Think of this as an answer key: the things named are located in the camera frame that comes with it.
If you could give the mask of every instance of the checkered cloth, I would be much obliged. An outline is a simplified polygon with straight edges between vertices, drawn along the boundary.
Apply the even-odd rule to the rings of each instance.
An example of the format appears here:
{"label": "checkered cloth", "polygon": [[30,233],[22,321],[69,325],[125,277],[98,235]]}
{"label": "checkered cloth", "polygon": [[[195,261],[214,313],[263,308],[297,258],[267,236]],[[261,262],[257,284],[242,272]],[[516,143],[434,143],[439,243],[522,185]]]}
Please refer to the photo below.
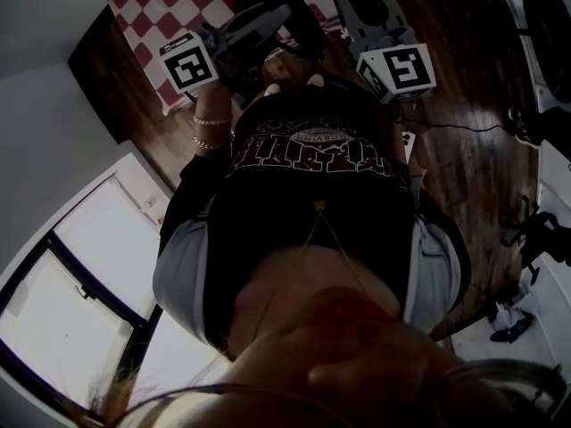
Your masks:
{"label": "checkered cloth", "polygon": [[[333,0],[303,0],[326,32],[340,28]],[[165,115],[189,104],[161,67],[159,48],[204,22],[220,27],[234,15],[232,0],[109,0],[129,46],[157,91]],[[278,35],[287,42],[285,28]]]}

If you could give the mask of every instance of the bracelet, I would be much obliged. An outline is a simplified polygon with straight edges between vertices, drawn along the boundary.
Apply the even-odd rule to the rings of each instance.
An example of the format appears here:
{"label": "bracelet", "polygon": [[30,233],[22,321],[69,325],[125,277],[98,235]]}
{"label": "bracelet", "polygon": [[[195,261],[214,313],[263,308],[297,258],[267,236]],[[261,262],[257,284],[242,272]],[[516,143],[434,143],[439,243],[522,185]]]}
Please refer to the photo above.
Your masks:
{"label": "bracelet", "polygon": [[228,119],[228,120],[204,120],[204,119],[200,119],[200,118],[197,118],[196,116],[194,116],[194,122],[196,122],[198,125],[223,125],[223,124],[229,124],[230,119]]}
{"label": "bracelet", "polygon": [[228,143],[223,144],[207,144],[204,141],[199,140],[196,135],[193,136],[191,143],[194,144],[198,149],[202,149],[203,151],[214,151],[216,149],[221,149],[228,145]]}

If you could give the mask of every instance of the woman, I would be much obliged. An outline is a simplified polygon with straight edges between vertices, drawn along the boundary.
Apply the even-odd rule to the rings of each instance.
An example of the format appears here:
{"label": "woman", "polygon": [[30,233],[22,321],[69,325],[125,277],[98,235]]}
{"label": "woman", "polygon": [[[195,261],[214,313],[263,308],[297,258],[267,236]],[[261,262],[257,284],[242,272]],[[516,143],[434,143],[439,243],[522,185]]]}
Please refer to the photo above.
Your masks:
{"label": "woman", "polygon": [[201,91],[196,157],[154,276],[163,308],[234,364],[218,386],[154,399],[114,425],[513,421],[492,387],[455,383],[459,360],[418,330],[442,320],[465,284],[448,238],[458,231],[424,194],[442,227],[416,214],[391,112],[365,92],[270,91],[237,123],[232,155],[230,91]]}

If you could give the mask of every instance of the hardwood floor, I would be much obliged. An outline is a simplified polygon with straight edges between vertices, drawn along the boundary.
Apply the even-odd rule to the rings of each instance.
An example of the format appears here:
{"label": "hardwood floor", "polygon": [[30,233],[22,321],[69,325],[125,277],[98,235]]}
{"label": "hardwood floor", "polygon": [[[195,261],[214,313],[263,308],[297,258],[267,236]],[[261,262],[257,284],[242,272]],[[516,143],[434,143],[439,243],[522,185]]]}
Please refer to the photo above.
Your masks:
{"label": "hardwood floor", "polygon": [[[487,129],[508,126],[513,103],[533,105],[531,82],[504,0],[399,0],[418,39],[427,43],[438,81],[411,118],[433,125]],[[316,70],[355,79],[343,41],[316,66],[291,54],[267,62],[265,79],[302,84]],[[70,59],[70,66],[103,121],[130,138],[165,181],[193,157],[188,111],[164,117],[161,105],[110,11],[103,13]],[[425,188],[459,225],[472,259],[467,297],[438,333],[481,315],[501,287],[520,274],[517,250],[501,247],[501,219],[515,219],[521,196],[535,197],[537,152],[500,128],[473,133],[410,123],[418,134],[411,169],[425,170]]]}

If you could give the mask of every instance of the white cube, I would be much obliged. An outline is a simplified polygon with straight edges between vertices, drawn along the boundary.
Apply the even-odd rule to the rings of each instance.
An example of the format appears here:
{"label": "white cube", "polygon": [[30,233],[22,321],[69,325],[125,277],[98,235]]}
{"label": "white cube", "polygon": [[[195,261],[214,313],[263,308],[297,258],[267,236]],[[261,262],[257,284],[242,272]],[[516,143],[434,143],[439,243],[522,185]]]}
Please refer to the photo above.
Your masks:
{"label": "white cube", "polygon": [[180,94],[218,79],[201,38],[194,32],[171,41],[159,50],[161,66]]}
{"label": "white cube", "polygon": [[400,45],[362,53],[357,72],[381,103],[397,103],[436,87],[426,45]]}

